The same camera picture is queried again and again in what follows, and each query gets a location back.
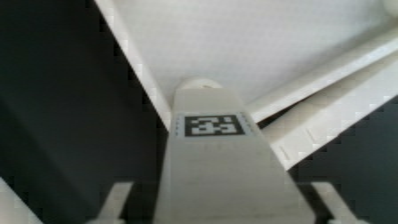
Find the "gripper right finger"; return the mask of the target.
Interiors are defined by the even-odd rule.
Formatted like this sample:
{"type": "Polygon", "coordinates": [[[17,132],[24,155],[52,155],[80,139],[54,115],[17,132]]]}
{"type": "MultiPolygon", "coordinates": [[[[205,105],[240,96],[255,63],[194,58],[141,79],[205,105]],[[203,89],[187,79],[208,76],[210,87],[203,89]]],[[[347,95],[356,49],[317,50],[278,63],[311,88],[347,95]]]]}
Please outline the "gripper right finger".
{"type": "Polygon", "coordinates": [[[313,182],[311,186],[317,190],[322,202],[333,214],[333,218],[329,219],[327,224],[372,224],[354,215],[333,184],[329,182],[313,182]]]}

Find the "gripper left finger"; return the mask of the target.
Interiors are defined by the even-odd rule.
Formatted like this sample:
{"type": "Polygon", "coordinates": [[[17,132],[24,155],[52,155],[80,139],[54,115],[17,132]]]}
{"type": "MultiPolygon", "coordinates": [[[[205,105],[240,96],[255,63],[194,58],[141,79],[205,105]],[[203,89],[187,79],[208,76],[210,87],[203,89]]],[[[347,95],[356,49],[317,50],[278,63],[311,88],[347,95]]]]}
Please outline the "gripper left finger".
{"type": "Polygon", "coordinates": [[[86,224],[127,224],[121,218],[128,196],[132,193],[134,182],[118,182],[112,185],[111,192],[105,198],[98,216],[86,224]]]}

